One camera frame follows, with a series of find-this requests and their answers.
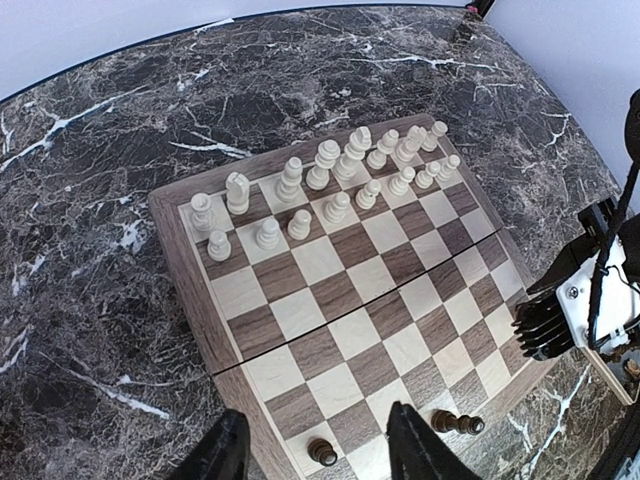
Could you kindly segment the dark chess piece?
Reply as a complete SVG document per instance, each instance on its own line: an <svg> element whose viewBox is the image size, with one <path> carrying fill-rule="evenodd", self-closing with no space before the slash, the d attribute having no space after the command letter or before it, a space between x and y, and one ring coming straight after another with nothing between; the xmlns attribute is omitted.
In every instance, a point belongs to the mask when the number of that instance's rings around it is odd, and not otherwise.
<svg viewBox="0 0 640 480"><path fill-rule="evenodd" d="M484 431L485 422L479 416L456 416L447 410L436 410L431 416L431 426L438 433L457 432L477 436Z"/></svg>

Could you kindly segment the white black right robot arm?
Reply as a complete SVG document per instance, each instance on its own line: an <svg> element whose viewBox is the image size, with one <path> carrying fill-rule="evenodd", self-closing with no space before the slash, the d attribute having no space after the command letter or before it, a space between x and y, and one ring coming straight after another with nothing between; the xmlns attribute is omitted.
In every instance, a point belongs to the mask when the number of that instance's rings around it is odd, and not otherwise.
<svg viewBox="0 0 640 480"><path fill-rule="evenodd" d="M624 127L624 142L633 167L639 167L639 91L630 98ZM566 244L545 274L527 289L529 295L555 289L576 273L580 266L596 255L604 244L605 234L622 199L610 196L593 203L577 214L584 233ZM632 281L639 280L639 214L625 220L618 236L626 255L625 273Z"/></svg>

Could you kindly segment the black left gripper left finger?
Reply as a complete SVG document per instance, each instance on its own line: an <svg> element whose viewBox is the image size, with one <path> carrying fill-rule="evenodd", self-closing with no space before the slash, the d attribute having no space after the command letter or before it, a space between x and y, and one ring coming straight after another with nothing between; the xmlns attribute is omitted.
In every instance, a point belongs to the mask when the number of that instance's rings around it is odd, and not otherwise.
<svg viewBox="0 0 640 480"><path fill-rule="evenodd" d="M226 409L174 470L175 479L247 479L250 427L246 415Z"/></svg>

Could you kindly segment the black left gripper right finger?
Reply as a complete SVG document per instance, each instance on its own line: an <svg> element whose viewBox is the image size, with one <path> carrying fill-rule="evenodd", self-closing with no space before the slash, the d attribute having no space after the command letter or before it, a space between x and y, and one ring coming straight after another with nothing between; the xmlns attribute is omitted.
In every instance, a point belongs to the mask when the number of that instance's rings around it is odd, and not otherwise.
<svg viewBox="0 0 640 480"><path fill-rule="evenodd" d="M387 422L391 478L479 479L409 404L395 401Z"/></svg>

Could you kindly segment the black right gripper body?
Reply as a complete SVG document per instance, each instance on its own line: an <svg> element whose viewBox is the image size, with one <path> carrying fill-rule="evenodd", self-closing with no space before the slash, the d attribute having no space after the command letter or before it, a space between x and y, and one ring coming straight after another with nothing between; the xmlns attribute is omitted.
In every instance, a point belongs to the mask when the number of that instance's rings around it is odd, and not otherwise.
<svg viewBox="0 0 640 480"><path fill-rule="evenodd" d="M584 233L560 250L546 273L527 289L527 293L532 295L556 289L587 259L593 257L604 243L609 222L617 206L618 201L614 197L608 197L581 210L577 217Z"/></svg>

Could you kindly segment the dark pawn square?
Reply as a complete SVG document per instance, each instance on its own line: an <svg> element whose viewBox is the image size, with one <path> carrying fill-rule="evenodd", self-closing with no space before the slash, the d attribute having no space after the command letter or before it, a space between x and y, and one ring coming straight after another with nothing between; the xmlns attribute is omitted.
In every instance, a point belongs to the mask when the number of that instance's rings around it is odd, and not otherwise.
<svg viewBox="0 0 640 480"><path fill-rule="evenodd" d="M338 460L338 454L332 444L323 438L314 438L307 445L310 459L323 467L333 466Z"/></svg>

